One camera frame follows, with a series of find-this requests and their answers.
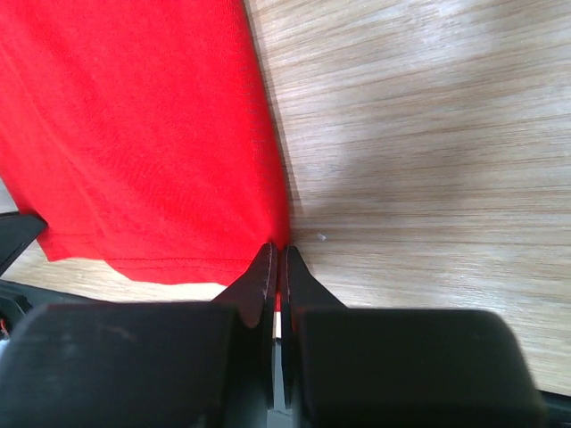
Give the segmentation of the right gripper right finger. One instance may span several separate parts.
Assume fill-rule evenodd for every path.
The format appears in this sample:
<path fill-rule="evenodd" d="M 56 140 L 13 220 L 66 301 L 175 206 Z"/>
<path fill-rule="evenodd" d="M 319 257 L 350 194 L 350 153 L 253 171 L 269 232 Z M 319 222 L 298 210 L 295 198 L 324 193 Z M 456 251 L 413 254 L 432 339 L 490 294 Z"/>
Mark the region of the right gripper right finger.
<path fill-rule="evenodd" d="M 295 247 L 280 265 L 282 373 L 298 427 L 543 427 L 508 325 L 478 309 L 350 309 Z"/>

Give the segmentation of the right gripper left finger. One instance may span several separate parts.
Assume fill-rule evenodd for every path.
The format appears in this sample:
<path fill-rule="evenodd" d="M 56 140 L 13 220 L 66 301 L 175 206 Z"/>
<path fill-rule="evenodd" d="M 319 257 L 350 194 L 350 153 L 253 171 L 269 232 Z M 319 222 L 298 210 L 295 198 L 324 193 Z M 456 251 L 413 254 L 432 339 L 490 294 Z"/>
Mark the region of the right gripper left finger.
<path fill-rule="evenodd" d="M 12 316 L 4 427 L 263 427 L 277 247 L 210 301 L 50 300 Z"/>

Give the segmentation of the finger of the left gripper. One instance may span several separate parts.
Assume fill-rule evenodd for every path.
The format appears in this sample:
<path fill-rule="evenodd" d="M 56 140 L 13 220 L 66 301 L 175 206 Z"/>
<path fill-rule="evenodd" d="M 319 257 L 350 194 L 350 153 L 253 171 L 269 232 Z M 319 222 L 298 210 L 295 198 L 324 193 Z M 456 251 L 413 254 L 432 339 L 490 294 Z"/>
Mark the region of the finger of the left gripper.
<path fill-rule="evenodd" d="M 0 273 L 11 264 L 46 229 L 46 222 L 34 215 L 19 212 L 1 214 L 0 220 Z"/>

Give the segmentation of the red t shirt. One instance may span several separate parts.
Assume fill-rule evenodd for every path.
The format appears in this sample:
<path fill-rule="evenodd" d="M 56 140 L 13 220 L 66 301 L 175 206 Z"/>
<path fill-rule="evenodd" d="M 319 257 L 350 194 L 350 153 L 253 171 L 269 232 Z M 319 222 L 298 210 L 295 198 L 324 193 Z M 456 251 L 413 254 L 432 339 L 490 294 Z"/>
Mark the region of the red t shirt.
<path fill-rule="evenodd" d="M 51 261 L 231 284 L 290 238 L 240 1 L 4 1 L 1 177 Z"/>

